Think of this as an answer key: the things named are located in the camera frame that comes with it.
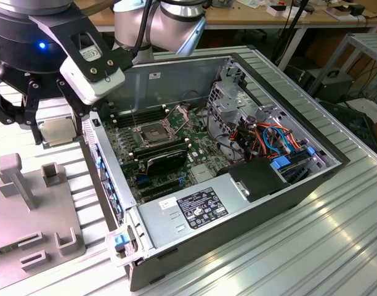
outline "blue cable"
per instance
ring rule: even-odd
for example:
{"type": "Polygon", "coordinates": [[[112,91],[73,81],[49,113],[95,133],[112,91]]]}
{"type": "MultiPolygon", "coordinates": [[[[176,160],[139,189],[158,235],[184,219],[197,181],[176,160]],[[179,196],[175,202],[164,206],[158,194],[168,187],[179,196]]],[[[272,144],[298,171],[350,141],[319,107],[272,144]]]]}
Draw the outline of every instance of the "blue cable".
{"type": "Polygon", "coordinates": [[[181,176],[181,177],[178,178],[180,186],[184,184],[184,179],[186,178],[186,176],[187,176],[187,174],[184,174],[184,176],[181,176]]]}
{"type": "Polygon", "coordinates": [[[278,155],[281,155],[281,153],[280,153],[279,150],[277,150],[276,148],[274,148],[274,147],[272,147],[271,145],[269,145],[269,143],[268,143],[268,139],[267,139],[267,135],[266,135],[266,134],[267,134],[267,129],[268,129],[268,128],[266,128],[266,129],[264,130],[263,134],[262,134],[262,138],[264,139],[265,145],[266,145],[270,150],[276,151],[276,153],[277,153],[278,155]]]}
{"type": "Polygon", "coordinates": [[[283,131],[282,131],[280,128],[277,128],[276,126],[270,126],[270,127],[266,128],[266,129],[264,130],[263,134],[262,134],[262,137],[263,137],[263,139],[264,139],[265,145],[266,145],[269,149],[272,149],[272,150],[276,151],[278,155],[281,155],[281,153],[280,153],[280,151],[279,151],[278,149],[272,147],[272,146],[268,143],[268,139],[267,139],[267,129],[269,129],[269,128],[272,129],[272,130],[277,131],[277,132],[280,134],[280,136],[282,137],[284,143],[285,143],[286,146],[289,148],[289,150],[294,151],[294,152],[297,151],[297,150],[296,150],[296,149],[290,144],[290,142],[287,141],[287,138],[285,137],[283,131]]]}

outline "black cable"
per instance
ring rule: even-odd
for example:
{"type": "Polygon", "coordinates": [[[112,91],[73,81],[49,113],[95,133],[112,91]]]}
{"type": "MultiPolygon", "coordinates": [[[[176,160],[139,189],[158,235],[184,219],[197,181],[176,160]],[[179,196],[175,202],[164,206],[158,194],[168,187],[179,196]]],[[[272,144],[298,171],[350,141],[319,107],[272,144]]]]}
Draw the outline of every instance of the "black cable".
{"type": "Polygon", "coordinates": [[[195,1],[189,1],[189,2],[175,1],[175,0],[158,0],[158,1],[164,2],[166,4],[178,5],[178,6],[194,6],[194,5],[200,5],[200,4],[208,2],[208,0],[195,0],[195,1]]]}
{"type": "Polygon", "coordinates": [[[272,54],[271,61],[273,63],[275,63],[276,60],[278,59],[280,49],[283,47],[284,43],[285,42],[288,43],[289,40],[292,39],[292,36],[294,35],[295,25],[298,23],[298,20],[301,17],[302,12],[304,11],[304,8],[306,7],[308,2],[309,2],[309,0],[302,0],[301,1],[301,5],[299,6],[299,9],[298,9],[297,14],[295,15],[293,21],[291,22],[290,27],[287,30],[287,33],[285,33],[285,32],[282,33],[281,43],[279,45],[276,45],[275,52],[274,52],[274,54],[272,54]]]}
{"type": "Polygon", "coordinates": [[[278,39],[277,42],[276,42],[276,45],[275,45],[275,47],[274,47],[274,50],[272,51],[272,56],[274,56],[275,51],[276,51],[276,48],[277,48],[277,46],[279,45],[280,40],[282,39],[283,34],[285,33],[285,30],[286,30],[286,27],[287,27],[288,21],[289,21],[289,19],[290,19],[290,15],[291,15],[291,11],[292,11],[292,10],[293,10],[293,3],[291,2],[291,5],[290,5],[290,11],[288,12],[288,16],[287,16],[287,20],[286,20],[285,26],[284,26],[284,28],[283,28],[283,30],[282,30],[280,36],[279,36],[279,39],[278,39]]]}
{"type": "Polygon", "coordinates": [[[134,48],[132,49],[135,56],[138,54],[140,46],[142,45],[142,42],[144,41],[147,18],[149,16],[149,12],[150,12],[150,8],[152,6],[152,3],[153,3],[152,0],[146,0],[144,13],[142,14],[142,20],[140,21],[138,38],[137,38],[137,41],[135,42],[134,48]]]}
{"type": "Polygon", "coordinates": [[[371,80],[367,83],[365,88],[367,88],[371,84],[371,82],[375,79],[376,76],[377,76],[377,72],[372,76],[371,80]]]}
{"type": "Polygon", "coordinates": [[[367,79],[367,82],[365,82],[364,85],[361,87],[360,92],[362,92],[362,91],[367,87],[367,84],[370,82],[370,79],[371,79],[371,76],[372,76],[373,69],[375,68],[375,63],[376,63],[376,61],[373,60],[372,69],[370,70],[370,73],[369,73],[369,77],[368,77],[368,79],[367,79]]]}
{"type": "Polygon", "coordinates": [[[360,60],[362,60],[364,54],[361,54],[361,56],[354,62],[354,64],[352,64],[352,66],[350,67],[349,71],[347,71],[347,74],[349,74],[351,72],[351,70],[353,70],[353,68],[358,64],[358,62],[360,60]]]}
{"type": "Polygon", "coordinates": [[[239,150],[236,150],[235,148],[232,148],[232,147],[230,147],[230,146],[228,146],[228,145],[225,145],[224,143],[219,142],[219,141],[218,141],[218,140],[217,140],[217,139],[211,134],[210,129],[209,129],[209,115],[210,115],[210,112],[211,112],[211,108],[209,107],[209,108],[208,108],[208,114],[206,115],[206,127],[207,127],[207,130],[208,130],[208,135],[209,135],[209,137],[211,137],[211,138],[213,139],[213,141],[219,143],[221,146],[224,146],[224,147],[226,147],[226,148],[229,148],[229,149],[231,149],[232,151],[238,153],[239,155],[242,155],[242,152],[240,152],[239,150]]]}
{"type": "MultiPolygon", "coordinates": [[[[362,72],[359,76],[357,76],[357,77],[355,78],[355,80],[357,81],[360,77],[362,77],[363,75],[367,74],[367,73],[370,72],[370,71],[371,71],[371,70],[367,70],[367,71],[365,71],[365,72],[362,72]]],[[[349,94],[349,91],[350,91],[351,87],[353,87],[353,84],[350,85],[349,89],[346,91],[346,93],[345,93],[343,96],[349,96],[350,94],[356,92],[356,91],[353,91],[353,92],[351,92],[351,93],[349,94]]]]}

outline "robotic arm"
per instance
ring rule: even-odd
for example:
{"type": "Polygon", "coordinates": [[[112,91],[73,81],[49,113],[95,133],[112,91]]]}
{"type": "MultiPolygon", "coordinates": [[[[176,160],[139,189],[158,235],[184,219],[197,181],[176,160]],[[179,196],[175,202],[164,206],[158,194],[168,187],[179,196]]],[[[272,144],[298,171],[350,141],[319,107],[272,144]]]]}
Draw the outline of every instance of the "robotic arm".
{"type": "Polygon", "coordinates": [[[39,100],[63,96],[73,109],[80,135],[82,118],[124,83],[123,72],[151,42],[185,55],[194,50],[205,26],[202,0],[165,1],[172,4],[162,8],[164,3],[152,0],[118,3],[116,7],[124,11],[116,12],[116,42],[124,48],[110,50],[87,18],[97,12],[94,7],[82,12],[73,0],[0,0],[0,82],[23,94],[21,106],[0,95],[0,122],[31,128],[40,144],[39,100]],[[130,9],[122,8],[129,3],[130,9]],[[81,49],[80,34],[88,35],[92,46],[81,49]]]}

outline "cable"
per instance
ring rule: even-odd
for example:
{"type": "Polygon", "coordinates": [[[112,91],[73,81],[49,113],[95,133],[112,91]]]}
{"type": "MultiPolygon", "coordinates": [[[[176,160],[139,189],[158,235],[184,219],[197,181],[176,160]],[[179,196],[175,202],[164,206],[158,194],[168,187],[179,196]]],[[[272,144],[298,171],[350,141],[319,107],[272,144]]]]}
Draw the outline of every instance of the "cable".
{"type": "MultiPolygon", "coordinates": [[[[371,72],[371,71],[372,71],[372,69],[371,69],[371,70],[367,70],[367,71],[361,73],[359,76],[357,76],[357,77],[355,78],[355,81],[357,81],[360,77],[362,77],[363,75],[365,75],[365,74],[367,74],[368,72],[371,72]]],[[[353,84],[350,85],[350,87],[347,89],[346,93],[345,93],[344,95],[342,95],[342,96],[347,96],[347,97],[349,97],[350,94],[356,92],[356,91],[352,91],[352,92],[349,93],[351,87],[353,87],[353,84]]]]}
{"type": "Polygon", "coordinates": [[[226,148],[229,148],[229,149],[231,149],[232,151],[238,153],[239,155],[242,155],[242,152],[240,152],[239,150],[236,150],[235,148],[232,148],[232,147],[230,147],[230,146],[228,146],[228,145],[225,145],[224,143],[221,143],[220,141],[218,141],[218,140],[217,140],[217,139],[211,134],[210,129],[209,129],[209,115],[210,115],[210,112],[211,112],[211,109],[208,108],[208,114],[207,114],[207,116],[206,116],[206,126],[207,126],[207,130],[208,130],[208,135],[209,135],[209,137],[211,137],[211,138],[213,139],[213,141],[219,143],[221,146],[224,146],[224,147],[226,147],[226,148]]]}
{"type": "Polygon", "coordinates": [[[274,56],[275,51],[276,51],[276,48],[277,48],[278,44],[280,43],[280,40],[282,39],[283,34],[285,33],[285,29],[286,29],[287,24],[288,24],[288,21],[289,21],[289,19],[290,19],[290,15],[291,15],[291,11],[292,11],[292,10],[293,10],[293,3],[291,2],[291,5],[290,5],[290,11],[288,12],[288,16],[287,16],[287,20],[286,20],[285,26],[284,26],[284,28],[283,28],[283,30],[282,30],[282,33],[281,33],[280,36],[279,36],[279,39],[278,39],[277,42],[276,42],[276,45],[275,45],[275,47],[274,47],[274,51],[272,52],[272,56],[274,56]]]}
{"type": "Polygon", "coordinates": [[[189,1],[189,2],[176,1],[176,0],[158,0],[158,1],[164,2],[166,4],[170,4],[170,5],[177,5],[177,6],[194,6],[194,5],[200,5],[200,4],[208,2],[208,0],[195,0],[195,1],[189,1]]]}
{"type": "Polygon", "coordinates": [[[280,153],[280,151],[279,151],[278,149],[276,149],[275,147],[272,147],[271,145],[269,145],[268,140],[267,140],[267,129],[268,129],[268,128],[266,128],[266,129],[264,130],[264,132],[262,133],[262,138],[264,139],[264,143],[265,143],[265,145],[266,145],[270,150],[273,150],[273,151],[275,151],[278,155],[281,155],[281,153],[280,153]]]}
{"type": "Polygon", "coordinates": [[[364,89],[366,89],[369,86],[369,84],[371,84],[371,82],[377,76],[377,72],[372,76],[372,78],[371,78],[371,75],[372,75],[372,72],[369,74],[370,81],[367,81],[367,83],[364,85],[364,87],[361,89],[361,91],[363,91],[364,89]]]}
{"type": "MultiPolygon", "coordinates": [[[[280,126],[280,125],[270,125],[268,123],[265,123],[265,122],[259,122],[257,123],[258,126],[261,126],[263,128],[279,128],[281,130],[285,130],[285,131],[290,131],[288,128],[285,128],[284,126],[280,126]]],[[[294,139],[294,136],[293,136],[293,133],[291,132],[290,133],[290,138],[289,138],[289,135],[287,135],[287,139],[289,140],[290,144],[296,149],[296,150],[299,150],[301,149],[301,145],[299,145],[295,139],[294,139]]]]}
{"type": "Polygon", "coordinates": [[[111,6],[115,5],[117,2],[120,2],[120,1],[121,0],[101,1],[101,2],[95,3],[92,6],[81,9],[81,13],[84,14],[86,17],[89,17],[90,15],[98,14],[100,11],[103,11],[104,9],[111,7],[111,6]]]}
{"type": "Polygon", "coordinates": [[[363,58],[363,54],[360,55],[360,57],[354,62],[354,64],[350,67],[349,71],[347,71],[347,74],[350,74],[350,72],[353,70],[353,68],[358,64],[358,62],[360,62],[360,60],[362,60],[363,58]]]}
{"type": "Polygon", "coordinates": [[[367,82],[365,82],[364,85],[361,87],[360,92],[362,92],[362,91],[366,88],[367,83],[370,82],[370,79],[371,79],[371,76],[372,76],[372,72],[373,72],[373,69],[374,69],[374,67],[375,67],[375,63],[376,63],[376,61],[373,60],[372,69],[370,70],[370,73],[369,73],[369,77],[368,77],[368,79],[367,79],[367,82]]]}
{"type": "MultiPolygon", "coordinates": [[[[290,27],[288,28],[287,30],[287,33],[283,32],[282,33],[282,44],[284,44],[284,42],[289,42],[289,40],[292,38],[292,36],[294,35],[294,28],[295,28],[295,25],[298,23],[298,20],[299,18],[301,17],[301,14],[302,12],[304,11],[304,8],[306,7],[307,3],[309,2],[309,0],[302,0],[301,1],[301,4],[299,5],[299,9],[293,19],[293,21],[291,22],[290,24],[290,27]]],[[[278,59],[278,55],[279,55],[279,52],[281,51],[280,48],[282,47],[283,45],[279,45],[277,44],[275,46],[275,52],[272,54],[272,59],[271,61],[274,63],[277,59],[278,59]]]]}
{"type": "Polygon", "coordinates": [[[135,56],[138,54],[140,46],[142,45],[142,42],[144,41],[147,18],[149,16],[149,12],[150,12],[150,8],[151,8],[152,4],[153,4],[152,0],[146,0],[144,13],[142,14],[142,20],[140,21],[138,38],[137,38],[137,41],[135,42],[134,48],[132,50],[134,52],[135,56]]]}

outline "power supply label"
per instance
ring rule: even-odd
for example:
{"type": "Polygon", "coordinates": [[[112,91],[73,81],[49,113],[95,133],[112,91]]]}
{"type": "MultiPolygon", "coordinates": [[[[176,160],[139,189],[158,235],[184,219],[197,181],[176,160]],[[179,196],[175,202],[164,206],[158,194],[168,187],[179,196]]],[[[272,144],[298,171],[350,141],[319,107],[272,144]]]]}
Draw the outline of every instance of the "power supply label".
{"type": "Polygon", "coordinates": [[[202,227],[228,214],[212,187],[178,199],[177,204],[192,229],[202,227]]]}

